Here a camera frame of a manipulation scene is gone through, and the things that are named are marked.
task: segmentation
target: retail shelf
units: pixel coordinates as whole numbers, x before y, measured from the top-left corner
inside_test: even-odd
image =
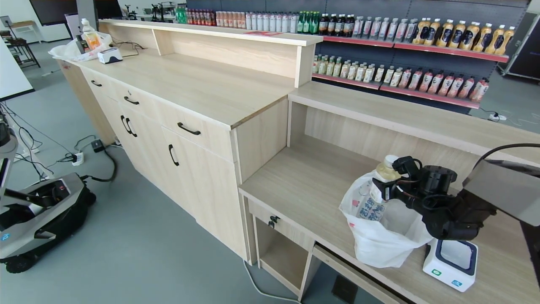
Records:
[[[480,107],[479,103],[464,100],[464,99],[450,98],[450,97],[446,97],[446,96],[440,96],[440,95],[437,95],[437,94],[429,94],[429,93],[413,91],[413,90],[409,90],[409,89],[401,89],[401,88],[396,88],[396,87],[390,87],[388,85],[382,85],[380,90],[381,91],[398,93],[398,94],[403,94],[403,95],[408,95],[408,96],[419,97],[419,98],[423,98],[423,99],[429,99],[429,100],[433,100],[433,101],[440,101],[440,102],[444,102],[444,103],[460,105],[462,107],[471,108],[471,109],[478,109]]]
[[[374,47],[382,47],[382,48],[391,48],[391,47],[394,46],[394,42],[389,42],[389,41],[379,41],[379,40],[370,40],[370,39],[357,39],[357,38],[336,37],[336,36],[324,36],[323,40],[324,41],[331,41],[331,42],[372,45]]]
[[[437,47],[435,45],[423,45],[423,44],[399,42],[399,43],[394,43],[394,47],[396,49],[450,54],[450,55],[455,55],[455,56],[471,57],[471,58],[478,58],[478,59],[498,61],[498,62],[508,61],[507,55],[486,54],[484,52],[467,51],[467,50],[454,49],[454,48],[443,48],[443,47]]]
[[[324,75],[324,74],[313,73],[311,76],[313,78],[330,80],[330,81],[335,81],[335,82],[340,82],[340,83],[347,83],[347,84],[350,84],[350,85],[355,85],[357,87],[363,87],[363,88],[374,89],[374,90],[378,90],[379,87],[381,86],[381,83],[379,83],[379,82],[363,82],[363,81],[358,82],[358,81],[354,81],[354,80],[350,80],[350,79],[346,79],[346,78],[339,78],[339,77],[328,76],[328,75]]]

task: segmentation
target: black cable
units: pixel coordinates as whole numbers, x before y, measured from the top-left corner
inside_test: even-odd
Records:
[[[519,147],[540,148],[540,143],[513,143],[513,144],[506,144],[504,146],[500,146],[500,147],[491,149],[491,150],[487,151],[484,155],[480,156],[478,161],[474,164],[473,169],[476,168],[476,166],[481,161],[483,161],[486,157],[490,156],[491,154],[493,154],[493,153],[495,153],[497,151],[504,150],[504,149],[509,149],[509,148],[519,148]]]

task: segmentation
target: plug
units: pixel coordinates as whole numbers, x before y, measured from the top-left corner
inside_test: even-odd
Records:
[[[94,140],[92,142],[92,149],[94,149],[94,152],[97,153],[105,150],[105,147],[103,146],[103,142],[101,142],[101,140]]]

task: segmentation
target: wheel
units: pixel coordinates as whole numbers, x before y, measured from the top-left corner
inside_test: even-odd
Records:
[[[20,255],[5,264],[5,270],[9,273],[21,273],[32,268],[36,263],[35,256]]]

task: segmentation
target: drawer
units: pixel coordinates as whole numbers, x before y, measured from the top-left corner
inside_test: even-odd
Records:
[[[109,82],[113,99],[148,118],[158,119],[155,106],[158,101],[155,96],[113,79],[109,79]]]
[[[248,201],[249,212],[264,223],[268,223],[271,221],[270,217],[275,216],[275,214],[271,213],[260,205],[252,202],[251,200]],[[307,251],[311,251],[313,245],[315,244],[315,240],[307,236],[305,233],[299,231],[283,219],[278,219],[277,222],[274,222],[274,229]]]
[[[236,161],[231,148],[231,131],[189,114],[172,102],[159,101],[156,110],[167,129],[225,160]]]

